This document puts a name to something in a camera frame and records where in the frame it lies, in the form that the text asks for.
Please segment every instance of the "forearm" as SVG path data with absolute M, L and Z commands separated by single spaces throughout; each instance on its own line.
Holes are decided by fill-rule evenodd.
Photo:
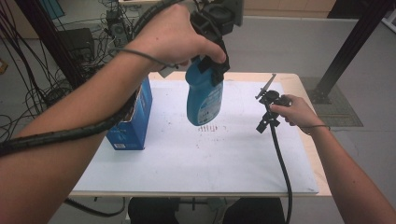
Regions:
M 90 81 L 35 119 L 19 136 L 70 130 L 107 119 L 133 94 L 152 65 L 147 59 L 121 53 Z M 0 179 L 6 180 L 0 184 L 3 192 L 0 222 L 48 222 L 82 176 L 104 136 L 101 133 L 0 158 Z M 37 204 L 40 209 L 25 213 Z
M 332 133 L 316 128 L 311 135 L 345 223 L 394 223 L 392 206 Z

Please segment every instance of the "black rod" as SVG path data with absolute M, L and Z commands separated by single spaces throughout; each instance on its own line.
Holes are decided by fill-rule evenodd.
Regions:
M 343 75 L 382 18 L 384 18 L 392 3 L 393 0 L 374 0 L 367 7 L 316 88 L 308 91 L 313 103 L 326 101 L 332 87 Z

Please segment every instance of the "blue box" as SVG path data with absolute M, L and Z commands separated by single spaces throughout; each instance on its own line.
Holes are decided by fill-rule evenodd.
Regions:
M 144 149 L 149 124 L 152 94 L 146 77 L 136 91 L 136 99 L 130 113 L 123 121 L 107 132 L 107 139 L 116 150 Z

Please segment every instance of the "white table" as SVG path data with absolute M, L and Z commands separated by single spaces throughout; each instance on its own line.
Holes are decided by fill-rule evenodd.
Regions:
M 186 118 L 183 72 L 151 74 L 153 105 L 144 150 L 116 151 L 103 141 L 73 196 L 285 196 L 270 128 L 255 129 L 264 106 L 255 98 L 271 74 L 227 73 L 219 115 L 202 127 Z M 278 74 L 270 90 L 307 99 L 300 79 Z M 330 196 L 309 136 L 282 118 L 276 128 L 296 196 Z

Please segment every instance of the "small black tool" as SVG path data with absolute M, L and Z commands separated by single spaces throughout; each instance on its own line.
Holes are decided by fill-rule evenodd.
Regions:
M 285 95 L 279 97 L 279 92 L 267 91 L 275 76 L 276 74 L 273 74 L 273 76 L 267 82 L 264 88 L 262 88 L 259 95 L 256 96 L 256 99 L 259 99 L 261 97 L 259 102 L 265 105 L 265 108 L 267 110 L 267 112 L 262 116 L 262 121 L 260 121 L 259 125 L 256 128 L 259 133 L 263 133 L 270 122 L 273 122 L 276 127 L 280 124 L 280 122 L 277 120 L 277 117 L 279 115 L 277 113 L 271 112 L 269 106 L 270 104 L 290 106 L 291 103 L 290 99 Z

